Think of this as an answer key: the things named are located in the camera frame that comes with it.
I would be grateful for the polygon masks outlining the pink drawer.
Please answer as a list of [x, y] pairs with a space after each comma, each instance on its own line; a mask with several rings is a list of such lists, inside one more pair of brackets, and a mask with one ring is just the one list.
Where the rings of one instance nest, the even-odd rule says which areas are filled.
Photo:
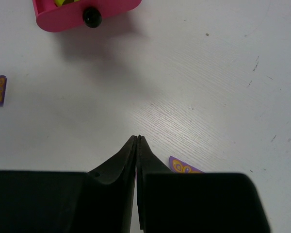
[[105, 18], [135, 9], [141, 0], [34, 0], [37, 25], [58, 33], [78, 26], [96, 28]]

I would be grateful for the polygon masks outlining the lime square lego brick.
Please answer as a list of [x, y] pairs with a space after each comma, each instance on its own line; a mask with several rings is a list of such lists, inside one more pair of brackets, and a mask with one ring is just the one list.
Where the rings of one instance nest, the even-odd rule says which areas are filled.
[[54, 3], [57, 7], [61, 7], [63, 5], [67, 5], [73, 2], [77, 2], [79, 0], [54, 0]]

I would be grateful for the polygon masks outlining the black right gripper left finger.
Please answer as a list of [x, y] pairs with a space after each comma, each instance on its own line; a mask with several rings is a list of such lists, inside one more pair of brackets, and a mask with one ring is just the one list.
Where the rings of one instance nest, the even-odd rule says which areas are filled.
[[89, 172], [0, 170], [0, 233], [128, 233], [136, 147]]

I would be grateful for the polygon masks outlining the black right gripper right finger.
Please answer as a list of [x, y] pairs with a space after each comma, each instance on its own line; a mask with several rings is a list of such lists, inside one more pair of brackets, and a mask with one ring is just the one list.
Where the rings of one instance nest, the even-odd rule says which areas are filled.
[[268, 233], [258, 192], [242, 173], [174, 173], [138, 136], [137, 205], [145, 233]]

